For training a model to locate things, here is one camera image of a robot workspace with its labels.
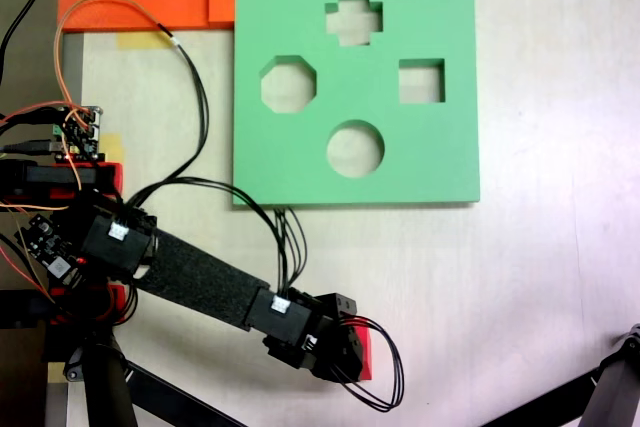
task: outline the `white table surface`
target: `white table surface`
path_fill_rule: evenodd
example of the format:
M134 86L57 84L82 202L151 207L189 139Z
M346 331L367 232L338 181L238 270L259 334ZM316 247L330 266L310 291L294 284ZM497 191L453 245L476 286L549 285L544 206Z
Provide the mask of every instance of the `white table surface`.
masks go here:
M269 357L258 332L143 294L129 359L252 427L478 426L597 365L640 321L640 0L476 0L482 200L300 209L298 287L358 301L396 340L402 406L379 414ZM181 32L212 128L194 175L231 180L233 34ZM170 50L85 36L83 96L122 135L126 194L191 154L193 87ZM160 227L274 284L275 246L223 194L166 187ZM390 358L374 341L372 389ZM86 425L82 384L69 425ZM141 414L141 426L164 425Z

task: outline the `black metal leg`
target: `black metal leg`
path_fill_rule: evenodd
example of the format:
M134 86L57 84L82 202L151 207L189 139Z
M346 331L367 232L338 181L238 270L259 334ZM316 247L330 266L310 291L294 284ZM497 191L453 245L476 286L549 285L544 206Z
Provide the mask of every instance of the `black metal leg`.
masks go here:
M247 427L142 367L129 368L133 403L174 427Z
M561 427L580 417L595 389L598 369L561 385L483 427Z
M82 374L91 427L138 427L117 350L101 345L87 347Z
M631 427L640 400L640 376L634 360L609 364L591 396L580 427Z

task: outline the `circuit board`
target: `circuit board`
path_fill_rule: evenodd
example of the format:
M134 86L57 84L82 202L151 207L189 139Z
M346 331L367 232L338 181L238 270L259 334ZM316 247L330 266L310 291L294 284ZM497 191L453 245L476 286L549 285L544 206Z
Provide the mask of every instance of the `circuit board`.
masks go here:
M89 109L89 112L81 112L79 114L80 118L89 126L87 130L84 130L75 122L69 122L67 126L67 130L71 134L71 138L66 139L69 155L76 163L104 162L105 155L100 153L100 118L103 111L96 106L89 106L87 109ZM56 141L62 142L62 129L54 126L53 136ZM73 139L79 140L81 145L77 145ZM56 153L54 158L57 163L67 162L64 152Z
M57 235L53 224L41 215L31 219L29 225L29 229L22 229L29 254L45 266L55 278L66 284L78 263L78 259L73 255L71 243ZM21 242L18 233L15 237Z

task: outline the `yellow tape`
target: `yellow tape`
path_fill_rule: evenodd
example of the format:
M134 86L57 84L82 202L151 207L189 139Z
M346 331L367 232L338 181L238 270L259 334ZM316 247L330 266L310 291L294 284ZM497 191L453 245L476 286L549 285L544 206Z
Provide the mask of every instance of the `yellow tape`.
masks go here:
M49 384L64 384L67 379L62 373L64 370L64 362L49 362L47 364L47 382Z
M170 49L173 44L163 32L118 32L116 34L118 50Z
M120 134L100 134L100 151L107 162L124 163L124 147Z

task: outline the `octagonal hole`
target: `octagonal hole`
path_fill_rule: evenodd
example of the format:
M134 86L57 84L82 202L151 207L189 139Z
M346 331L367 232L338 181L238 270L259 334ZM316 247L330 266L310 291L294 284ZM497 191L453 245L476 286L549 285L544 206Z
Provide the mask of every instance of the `octagonal hole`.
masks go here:
M378 129L362 120L340 124L327 145L333 170L345 177L364 177L374 172L384 157L384 140Z
M316 96L316 71L299 55L274 57L260 74L262 101L278 114L302 112Z

